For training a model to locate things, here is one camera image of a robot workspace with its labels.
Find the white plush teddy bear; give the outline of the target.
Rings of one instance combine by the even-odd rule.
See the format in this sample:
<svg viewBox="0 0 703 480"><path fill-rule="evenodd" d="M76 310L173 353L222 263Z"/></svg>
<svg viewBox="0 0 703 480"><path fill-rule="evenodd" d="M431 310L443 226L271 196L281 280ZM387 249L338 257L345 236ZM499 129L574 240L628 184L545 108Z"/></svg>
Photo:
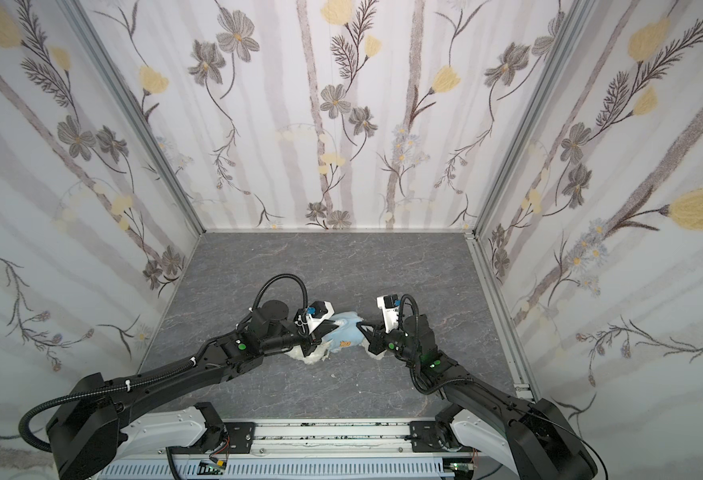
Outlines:
<svg viewBox="0 0 703 480"><path fill-rule="evenodd" d="M318 346L311 354L307 356L303 355L300 347L293 347L291 350L288 350L285 355L291 359L301 361L306 365L312 365L327 360L332 354L337 354L346 350L361 350L374 360L381 360L385 357L384 353L373 354L369 352L365 344L354 344L350 342L340 342L338 345L325 343Z"/></svg>

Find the light blue fleece hoodie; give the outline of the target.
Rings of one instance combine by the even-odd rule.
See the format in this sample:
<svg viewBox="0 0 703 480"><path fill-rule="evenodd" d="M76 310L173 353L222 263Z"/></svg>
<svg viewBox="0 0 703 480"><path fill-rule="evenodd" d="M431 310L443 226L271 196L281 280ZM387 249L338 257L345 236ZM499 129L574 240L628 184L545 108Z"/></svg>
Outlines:
<svg viewBox="0 0 703 480"><path fill-rule="evenodd" d="M317 348L322 354L335 354L346 348L365 345L365 336L357 328L363 318L357 312L337 313L330 320L334 323L335 330L323 336Z"/></svg>

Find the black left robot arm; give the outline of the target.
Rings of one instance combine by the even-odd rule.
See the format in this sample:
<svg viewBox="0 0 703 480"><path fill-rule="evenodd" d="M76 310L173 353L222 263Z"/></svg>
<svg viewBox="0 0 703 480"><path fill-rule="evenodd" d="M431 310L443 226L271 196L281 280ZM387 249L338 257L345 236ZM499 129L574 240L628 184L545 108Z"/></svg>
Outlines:
<svg viewBox="0 0 703 480"><path fill-rule="evenodd" d="M207 340L189 358L145 374L81 379L69 394L53 400L55 414L45 427L58 477L85 479L103 470L127 444L125 428L164 404L247 374L268 356L296 346L311 350L315 331L334 309L315 301L293 320L288 314L286 304L269 300L252 308L241 326Z"/></svg>

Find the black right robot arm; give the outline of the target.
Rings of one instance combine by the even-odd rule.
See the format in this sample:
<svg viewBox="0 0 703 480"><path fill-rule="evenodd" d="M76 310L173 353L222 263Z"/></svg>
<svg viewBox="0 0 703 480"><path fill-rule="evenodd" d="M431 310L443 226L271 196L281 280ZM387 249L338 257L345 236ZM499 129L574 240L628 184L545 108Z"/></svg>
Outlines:
<svg viewBox="0 0 703 480"><path fill-rule="evenodd" d="M595 462L584 442L557 406L503 393L469 373L435 341L427 316L409 316L388 330L381 322L361 321L357 329L373 354L389 352L411 374L423 395L438 393L457 414L467 412L499 434L509 450L507 468L521 479L593 479L603 462Z"/></svg>

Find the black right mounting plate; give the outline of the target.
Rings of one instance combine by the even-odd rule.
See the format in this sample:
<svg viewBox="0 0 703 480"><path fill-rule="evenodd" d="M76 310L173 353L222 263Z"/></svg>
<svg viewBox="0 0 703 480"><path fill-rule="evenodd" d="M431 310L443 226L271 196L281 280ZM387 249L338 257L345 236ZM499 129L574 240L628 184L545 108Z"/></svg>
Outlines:
<svg viewBox="0 0 703 480"><path fill-rule="evenodd" d="M411 449L415 453L435 453L449 451L455 447L455 440L449 426L437 420L413 420L409 422Z"/></svg>

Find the black mounting plate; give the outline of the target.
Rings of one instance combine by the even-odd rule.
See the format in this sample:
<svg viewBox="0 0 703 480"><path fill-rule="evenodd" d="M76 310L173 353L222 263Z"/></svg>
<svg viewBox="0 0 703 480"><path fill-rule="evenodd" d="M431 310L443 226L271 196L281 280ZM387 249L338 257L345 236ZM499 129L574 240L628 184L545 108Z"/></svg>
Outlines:
<svg viewBox="0 0 703 480"><path fill-rule="evenodd" d="M255 422L224 422L211 427L208 455L249 454L254 440Z"/></svg>
<svg viewBox="0 0 703 480"><path fill-rule="evenodd" d="M413 420L409 422L411 449L415 453L435 453L449 451L455 447L455 440L449 426L437 420Z"/></svg>

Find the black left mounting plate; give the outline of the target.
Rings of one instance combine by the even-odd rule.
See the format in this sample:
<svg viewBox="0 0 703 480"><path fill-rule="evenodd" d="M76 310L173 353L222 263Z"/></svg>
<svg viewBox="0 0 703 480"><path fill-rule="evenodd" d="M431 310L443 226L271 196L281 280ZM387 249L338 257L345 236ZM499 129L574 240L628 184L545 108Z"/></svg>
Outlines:
<svg viewBox="0 0 703 480"><path fill-rule="evenodd" d="M254 440L255 422L224 422L211 427L208 455L249 454Z"/></svg>

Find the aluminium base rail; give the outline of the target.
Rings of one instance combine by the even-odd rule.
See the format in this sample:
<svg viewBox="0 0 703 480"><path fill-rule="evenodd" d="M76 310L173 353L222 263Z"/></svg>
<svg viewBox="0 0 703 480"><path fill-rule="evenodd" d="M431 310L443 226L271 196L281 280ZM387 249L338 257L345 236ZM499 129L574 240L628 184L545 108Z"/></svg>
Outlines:
<svg viewBox="0 0 703 480"><path fill-rule="evenodd" d="M433 418L241 420L239 422L255 422L256 427L249 454L236 455L415 453L407 440L409 422L413 420L445 422L455 440L455 447L449 451L473 449L493 457L503 454L511 458L509 450L501 448L499 434L491 432L489 426L475 416L467 412L457 414L451 408ZM117 447L115 458L123 460L137 455L161 455L169 447L182 454L207 456L211 427L224 422L236 420L203 420L199 415L181 412L150 414L121 430L123 442Z"/></svg>

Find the aluminium corner post right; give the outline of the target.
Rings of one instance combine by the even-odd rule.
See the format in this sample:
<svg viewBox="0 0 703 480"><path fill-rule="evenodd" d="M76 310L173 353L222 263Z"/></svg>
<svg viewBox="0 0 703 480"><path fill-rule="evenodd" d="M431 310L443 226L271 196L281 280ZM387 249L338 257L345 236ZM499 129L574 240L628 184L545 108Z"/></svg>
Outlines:
<svg viewBox="0 0 703 480"><path fill-rule="evenodd" d="M471 229L471 238L477 238L477 235L491 221L491 214L493 214L495 206L499 203L499 198L503 195L503 189L509 182L509 176L513 174L515 164L519 162L521 150L527 145L537 121L539 121L543 111L545 111L545 107L547 107L547 102L551 100L557 81L563 74L563 69L567 66L567 61L573 54L573 50L577 47L579 37L581 37L585 26L587 26L589 16L591 16L591 11L593 11L595 5L597 5L597 1L573 2L571 12L561 24L559 36L555 38L555 43L551 47L549 60L543 67L543 73L541 73L539 81L535 84L535 89L533 89L529 102L525 105L521 120L517 122L517 129L515 129L515 134L511 137L511 142L509 142L509 146L505 150L505 156L503 156L503 160L501 160L501 164L499 164L499 168L497 168L497 172L493 176L493 182L489 184L489 192L487 192L485 201L481 204L479 218L477 218L475 226Z"/></svg>

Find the aluminium corner post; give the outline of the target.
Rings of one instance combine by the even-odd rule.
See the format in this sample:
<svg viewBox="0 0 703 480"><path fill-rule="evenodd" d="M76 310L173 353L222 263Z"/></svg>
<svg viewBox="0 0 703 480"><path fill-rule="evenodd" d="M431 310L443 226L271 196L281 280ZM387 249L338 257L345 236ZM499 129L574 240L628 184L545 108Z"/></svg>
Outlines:
<svg viewBox="0 0 703 480"><path fill-rule="evenodd" d="M499 198L503 195L503 189L509 182L509 176L513 174L515 164L519 162L521 150L527 145L537 121L539 121L543 111L545 111L545 107L547 107L547 102L551 100L557 81L563 74L563 69L567 66L567 61L573 54L573 50L577 47L579 37L581 37L585 26L587 26L589 16L591 16L591 11L593 11L595 5L597 5L597 1L573 2L571 12L561 24L559 36L555 38L555 43L551 47L549 60L543 67L543 73L541 73L539 81L535 84L535 89L533 89L529 102L525 105L521 120L517 122L517 129L515 129L515 134L511 137L511 142L509 142L509 146L505 150L505 156L503 156L503 160L501 160L501 164L499 164L499 168L497 168L497 172L493 176L493 182L489 184L489 192L487 192L485 201L481 204L479 218L477 218L475 226L471 229L471 238L477 238L477 235L491 221L491 214L493 214L495 206L499 203Z"/></svg>
<svg viewBox="0 0 703 480"><path fill-rule="evenodd" d="M122 116L148 154L159 178L169 190L191 230L196 236L205 234L206 230L201 220L186 197L170 163L161 151L149 124L140 111L138 101L133 97L123 75L109 56L83 6L79 1L58 0L56 4L85 53L94 64L111 97L122 112Z"/></svg>

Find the aluminium corner post left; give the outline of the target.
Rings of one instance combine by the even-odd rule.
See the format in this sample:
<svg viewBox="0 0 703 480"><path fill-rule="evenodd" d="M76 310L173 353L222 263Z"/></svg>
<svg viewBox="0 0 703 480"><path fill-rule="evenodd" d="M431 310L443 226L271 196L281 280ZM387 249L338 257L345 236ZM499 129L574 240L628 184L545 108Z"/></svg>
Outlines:
<svg viewBox="0 0 703 480"><path fill-rule="evenodd" d="M186 197L170 163L161 151L149 124L140 111L138 101L133 97L123 75L109 56L83 6L79 1L58 0L56 4L85 53L94 64L111 97L122 112L122 116L148 154L159 178L169 190L191 230L196 236L205 234L206 230L201 220Z"/></svg>

